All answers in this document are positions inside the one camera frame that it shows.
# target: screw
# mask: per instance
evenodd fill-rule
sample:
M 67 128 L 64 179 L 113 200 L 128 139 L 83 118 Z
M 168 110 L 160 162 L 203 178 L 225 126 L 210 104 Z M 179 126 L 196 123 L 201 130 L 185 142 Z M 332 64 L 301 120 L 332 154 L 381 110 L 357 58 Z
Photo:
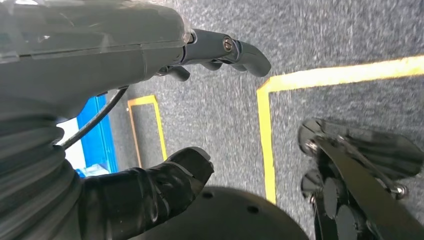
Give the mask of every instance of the screw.
M 318 145 L 313 140 L 306 141 L 305 147 L 312 155 L 317 155 Z
M 398 184 L 396 186 L 397 189 L 397 193 L 396 193 L 396 199 L 400 200 L 403 199 L 404 197 L 406 197 L 408 195 L 408 188 L 405 185 L 402 184 Z
M 233 49 L 233 40 L 229 36 L 226 36 L 224 37 L 223 45 L 226 52 L 231 52 Z
M 315 201 L 316 201 L 315 196 L 314 195 L 310 195 L 309 198 L 308 198 L 308 202 L 310 204 L 315 204 Z

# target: gray carpet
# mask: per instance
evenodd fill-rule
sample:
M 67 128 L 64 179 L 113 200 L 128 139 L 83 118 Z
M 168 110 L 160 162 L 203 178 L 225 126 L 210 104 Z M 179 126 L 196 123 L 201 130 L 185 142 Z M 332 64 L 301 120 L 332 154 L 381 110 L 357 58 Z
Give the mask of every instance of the gray carpet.
M 422 0 L 186 0 L 179 9 L 193 27 L 228 33 L 261 49 L 270 59 L 269 76 L 320 67 L 396 59 L 424 53 Z M 127 100 L 157 97 L 168 155 L 199 146 L 212 156 L 212 185 L 231 186 L 265 196 L 256 90 L 257 78 L 224 66 L 208 71 L 190 66 L 191 78 L 177 82 L 155 77 L 131 86 L 110 113 L 121 169 L 136 166 Z M 424 148 L 422 78 L 382 80 L 299 89 L 270 95 L 277 205 L 313 237 L 310 206 L 299 184 L 310 169 L 296 132 L 302 120 L 322 117 L 402 133 Z M 158 163 L 155 113 L 136 106 L 137 139 L 146 164 Z M 421 180 L 406 201 L 424 223 Z

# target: blue object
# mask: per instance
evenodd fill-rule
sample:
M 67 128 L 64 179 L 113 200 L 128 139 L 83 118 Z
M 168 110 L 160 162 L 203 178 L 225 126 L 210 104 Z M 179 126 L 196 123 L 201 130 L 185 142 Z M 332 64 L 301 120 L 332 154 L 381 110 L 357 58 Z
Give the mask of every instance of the blue object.
M 82 128 L 90 121 L 106 102 L 104 95 L 90 98 L 84 109 L 76 117 L 78 127 Z M 87 167 L 98 164 L 110 173 L 118 172 L 114 140 L 108 116 L 105 116 L 99 124 L 81 138 L 81 144 Z

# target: yellow floor marking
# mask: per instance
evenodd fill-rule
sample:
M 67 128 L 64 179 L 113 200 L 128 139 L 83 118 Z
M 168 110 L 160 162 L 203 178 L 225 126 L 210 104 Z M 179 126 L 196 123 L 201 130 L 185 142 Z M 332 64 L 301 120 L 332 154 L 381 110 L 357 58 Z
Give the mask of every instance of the yellow floor marking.
M 137 159 L 138 159 L 138 164 L 140 168 L 142 167 L 142 160 L 140 158 L 139 144 L 137 142 L 136 128 L 134 125 L 133 111 L 131 107 L 137 106 L 137 105 L 145 105 L 145 104 L 153 104 L 154 106 L 154 112 L 156 115 L 156 123 L 157 123 L 157 132 L 159 133 L 160 147 L 162 149 L 162 157 L 164 161 L 168 158 L 167 149 L 165 148 L 165 139 L 164 139 L 164 131 L 162 129 L 161 115 L 159 113 L 159 105 L 155 95 L 142 96 L 139 98 L 129 100 L 128 101 L 129 118 L 131 121 L 132 136 L 134 137 L 135 152 L 137 153 Z
M 424 75 L 424 55 L 370 64 L 317 68 L 273 76 L 257 91 L 266 199 L 277 202 L 269 93 Z

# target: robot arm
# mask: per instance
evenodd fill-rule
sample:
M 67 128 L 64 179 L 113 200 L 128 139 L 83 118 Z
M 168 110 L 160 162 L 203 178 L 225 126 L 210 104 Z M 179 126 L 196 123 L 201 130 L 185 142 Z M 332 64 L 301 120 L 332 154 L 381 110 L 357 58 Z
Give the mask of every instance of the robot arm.
M 56 124 L 111 89 L 154 75 L 186 80 L 184 65 L 270 70 L 255 47 L 140 1 L 4 0 L 0 18 L 1 240 L 121 240 L 178 215 L 213 172 L 203 150 L 80 179 L 54 145 Z

